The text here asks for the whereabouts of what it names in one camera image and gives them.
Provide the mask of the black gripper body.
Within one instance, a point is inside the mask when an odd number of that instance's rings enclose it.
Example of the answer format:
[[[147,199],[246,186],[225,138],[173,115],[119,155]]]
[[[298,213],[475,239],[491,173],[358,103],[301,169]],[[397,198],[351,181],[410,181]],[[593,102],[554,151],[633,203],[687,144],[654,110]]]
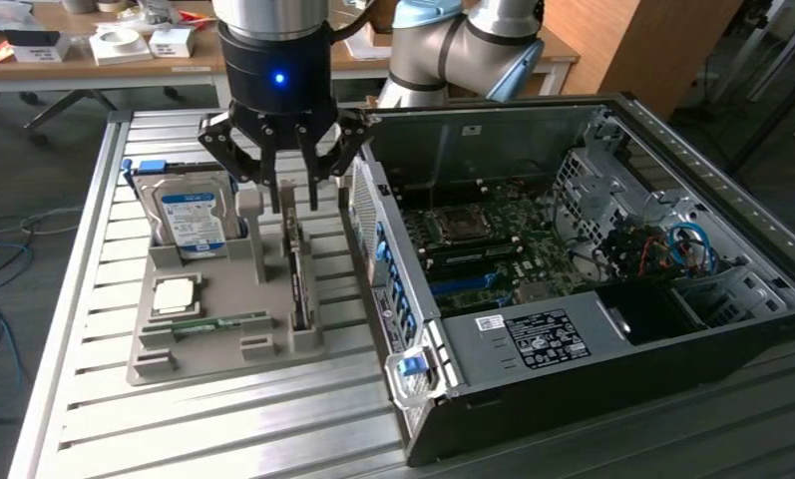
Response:
[[[234,102],[262,114],[309,114],[334,122],[331,27],[322,24],[310,35],[277,41],[246,37],[225,23],[218,33]]]

